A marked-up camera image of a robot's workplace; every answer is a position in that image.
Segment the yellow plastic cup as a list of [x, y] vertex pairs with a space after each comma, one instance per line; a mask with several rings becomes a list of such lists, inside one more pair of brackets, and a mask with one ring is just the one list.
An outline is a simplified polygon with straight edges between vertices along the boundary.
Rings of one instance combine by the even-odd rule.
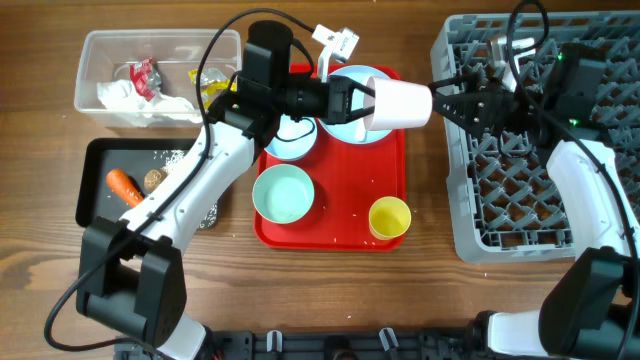
[[404, 235], [412, 222], [409, 206], [400, 198], [377, 199], [368, 214], [371, 234], [379, 240], [392, 240]]

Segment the orange carrot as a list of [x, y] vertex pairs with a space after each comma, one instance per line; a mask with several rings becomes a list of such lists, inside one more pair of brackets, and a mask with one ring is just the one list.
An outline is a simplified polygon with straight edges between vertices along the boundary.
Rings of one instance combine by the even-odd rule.
[[111, 170], [106, 176], [106, 183], [111, 191], [131, 208], [138, 206], [144, 200], [142, 193], [122, 169]]

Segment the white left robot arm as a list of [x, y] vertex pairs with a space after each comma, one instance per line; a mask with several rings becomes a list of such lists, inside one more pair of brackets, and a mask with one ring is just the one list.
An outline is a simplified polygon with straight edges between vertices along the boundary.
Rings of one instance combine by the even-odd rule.
[[356, 83], [328, 72], [345, 62], [358, 36], [316, 26], [318, 64], [290, 70], [296, 39], [287, 21], [253, 23], [235, 87], [204, 113], [202, 130], [180, 166], [120, 219], [97, 218], [82, 237], [77, 311], [171, 359], [211, 359], [212, 332], [185, 313], [182, 258], [201, 221], [222, 193], [275, 137], [282, 116], [345, 124], [361, 117], [351, 98]]

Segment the pink plastic cup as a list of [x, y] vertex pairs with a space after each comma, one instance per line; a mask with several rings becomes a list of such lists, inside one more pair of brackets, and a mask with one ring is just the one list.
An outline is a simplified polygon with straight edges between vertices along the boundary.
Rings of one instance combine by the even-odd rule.
[[363, 118], [368, 131], [423, 127], [433, 110], [433, 95], [429, 87], [401, 80], [370, 77], [366, 86], [374, 95], [366, 95], [365, 108], [373, 113]]

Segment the green bowl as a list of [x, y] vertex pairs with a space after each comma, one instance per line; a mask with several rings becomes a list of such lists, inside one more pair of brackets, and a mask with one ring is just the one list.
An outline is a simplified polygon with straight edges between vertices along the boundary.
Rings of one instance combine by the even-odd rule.
[[252, 189], [254, 209], [274, 224], [291, 224], [302, 219], [310, 211], [314, 199], [311, 177], [291, 164], [265, 169]]

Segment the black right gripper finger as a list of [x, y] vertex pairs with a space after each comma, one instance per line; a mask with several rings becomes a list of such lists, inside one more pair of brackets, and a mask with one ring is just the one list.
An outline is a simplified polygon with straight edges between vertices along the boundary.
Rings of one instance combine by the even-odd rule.
[[465, 131], [475, 129], [475, 114], [472, 105], [465, 102], [451, 103], [444, 100], [436, 100], [434, 102], [434, 111]]
[[435, 100], [474, 100], [478, 75], [465, 74], [432, 82], [428, 85]]

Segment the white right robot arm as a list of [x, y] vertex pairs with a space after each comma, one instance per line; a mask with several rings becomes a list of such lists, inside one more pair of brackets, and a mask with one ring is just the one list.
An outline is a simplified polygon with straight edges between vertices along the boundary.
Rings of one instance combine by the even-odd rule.
[[605, 72], [604, 54], [566, 44], [544, 91], [521, 81], [520, 56], [530, 39], [491, 49], [509, 80], [469, 73], [430, 84], [434, 110], [475, 138], [507, 129], [536, 135], [539, 163], [562, 199], [576, 260], [540, 309], [486, 313], [481, 332], [489, 351], [508, 356], [636, 359], [639, 356], [639, 224], [623, 192], [614, 152], [588, 120]]

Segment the white rice pile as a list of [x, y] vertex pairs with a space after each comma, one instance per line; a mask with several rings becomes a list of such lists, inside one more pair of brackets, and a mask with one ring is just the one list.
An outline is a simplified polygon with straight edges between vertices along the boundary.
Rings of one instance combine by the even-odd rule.
[[161, 169], [170, 174], [179, 164], [179, 162], [185, 157], [186, 152], [184, 150], [164, 150], [160, 153]]

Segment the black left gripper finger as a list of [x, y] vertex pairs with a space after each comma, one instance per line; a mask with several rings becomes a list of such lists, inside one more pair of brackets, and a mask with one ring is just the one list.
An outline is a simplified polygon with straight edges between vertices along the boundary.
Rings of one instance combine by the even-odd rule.
[[374, 89], [369, 88], [368, 86], [363, 85], [360, 82], [357, 82], [357, 81], [354, 81], [354, 80], [352, 80], [351, 83], [352, 83], [352, 87], [354, 89], [358, 89], [359, 91], [361, 91], [362, 93], [364, 93], [364, 94], [366, 94], [366, 95], [368, 95], [370, 97], [374, 97], [375, 96], [375, 90]]
[[361, 118], [364, 118], [366, 116], [372, 115], [373, 114], [373, 107], [367, 107], [367, 108], [361, 108], [361, 109], [356, 109], [356, 110], [351, 110], [349, 113], [349, 119], [351, 121], [355, 121]]

